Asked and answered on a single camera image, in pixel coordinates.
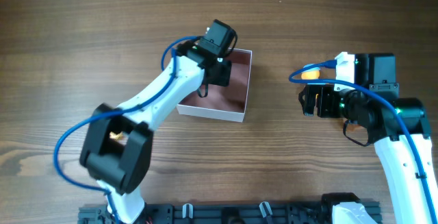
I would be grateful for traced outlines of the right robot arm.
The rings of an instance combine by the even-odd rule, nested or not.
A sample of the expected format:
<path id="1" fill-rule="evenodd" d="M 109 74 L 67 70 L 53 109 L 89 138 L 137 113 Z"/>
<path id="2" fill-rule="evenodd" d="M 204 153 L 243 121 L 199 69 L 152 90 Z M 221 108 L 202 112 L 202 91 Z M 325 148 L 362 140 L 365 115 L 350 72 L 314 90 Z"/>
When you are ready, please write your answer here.
<path id="1" fill-rule="evenodd" d="M 305 86 L 298 96 L 304 115 L 366 130 L 363 146 L 373 146 L 381 162 L 398 223 L 437 222 L 430 123 L 419 99 L 400 97 L 394 54 L 344 51 L 289 81 Z"/>

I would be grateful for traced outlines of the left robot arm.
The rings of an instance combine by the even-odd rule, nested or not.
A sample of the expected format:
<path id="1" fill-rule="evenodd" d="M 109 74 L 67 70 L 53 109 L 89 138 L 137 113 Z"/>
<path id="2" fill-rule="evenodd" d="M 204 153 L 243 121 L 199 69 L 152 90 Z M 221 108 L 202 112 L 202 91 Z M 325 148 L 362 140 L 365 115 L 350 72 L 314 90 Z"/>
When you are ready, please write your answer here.
<path id="1" fill-rule="evenodd" d="M 136 96 L 95 109 L 79 163 L 105 191 L 116 222 L 135 223 L 146 207 L 139 185 L 150 167 L 154 132 L 191 93 L 205 98 L 210 85 L 229 85 L 227 56 L 236 42 L 235 30 L 214 20 L 205 35 L 172 43 L 168 66 Z"/>

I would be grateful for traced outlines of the white box pink interior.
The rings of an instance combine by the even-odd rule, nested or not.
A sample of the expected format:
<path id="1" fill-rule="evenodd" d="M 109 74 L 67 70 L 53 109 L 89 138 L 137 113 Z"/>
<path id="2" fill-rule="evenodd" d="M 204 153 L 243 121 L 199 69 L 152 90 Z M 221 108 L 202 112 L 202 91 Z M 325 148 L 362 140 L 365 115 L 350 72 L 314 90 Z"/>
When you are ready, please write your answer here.
<path id="1" fill-rule="evenodd" d="M 209 85 L 205 98 L 196 92 L 177 105 L 179 114 L 207 119 L 244 121 L 250 85 L 253 52 L 235 49 L 227 60 L 232 62 L 231 76 L 227 87 Z"/>

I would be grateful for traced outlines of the yellow toy wheel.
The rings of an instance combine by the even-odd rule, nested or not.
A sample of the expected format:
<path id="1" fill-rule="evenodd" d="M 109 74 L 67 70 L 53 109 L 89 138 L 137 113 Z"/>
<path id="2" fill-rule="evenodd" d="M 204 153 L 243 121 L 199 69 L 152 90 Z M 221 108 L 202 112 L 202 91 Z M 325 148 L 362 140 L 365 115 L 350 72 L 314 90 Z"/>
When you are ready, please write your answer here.
<path id="1" fill-rule="evenodd" d="M 122 132 L 118 133 L 118 134 L 116 134 L 115 132 L 110 132 L 109 137 L 112 140 L 122 140 L 124 137 L 124 134 Z"/>

